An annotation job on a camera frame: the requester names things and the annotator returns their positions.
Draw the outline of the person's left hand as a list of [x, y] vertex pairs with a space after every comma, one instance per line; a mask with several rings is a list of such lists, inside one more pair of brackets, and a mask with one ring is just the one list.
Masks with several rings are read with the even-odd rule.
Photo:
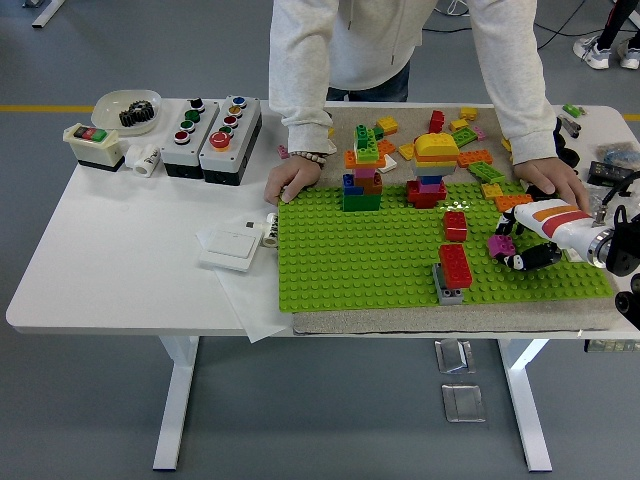
[[514, 174], [546, 194], [556, 194], [586, 213], [589, 194], [574, 170], [557, 157], [532, 159], [514, 166]]

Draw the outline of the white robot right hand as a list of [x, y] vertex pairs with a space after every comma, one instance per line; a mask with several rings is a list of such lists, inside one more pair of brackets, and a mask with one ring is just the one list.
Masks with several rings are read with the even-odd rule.
[[[518, 253], [510, 233], [530, 230], [544, 243]], [[560, 261], [562, 252], [573, 249], [589, 264], [604, 268], [613, 230], [596, 225], [594, 219], [561, 199], [516, 205], [502, 213], [495, 235], [488, 240], [490, 256], [517, 271], [546, 268]]]

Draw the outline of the person's right hand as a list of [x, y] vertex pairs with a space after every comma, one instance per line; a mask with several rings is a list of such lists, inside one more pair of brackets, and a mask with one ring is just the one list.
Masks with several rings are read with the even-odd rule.
[[291, 156], [273, 168], [267, 178], [264, 200], [272, 205], [289, 203], [305, 187], [315, 184], [321, 176], [319, 163], [298, 155]]

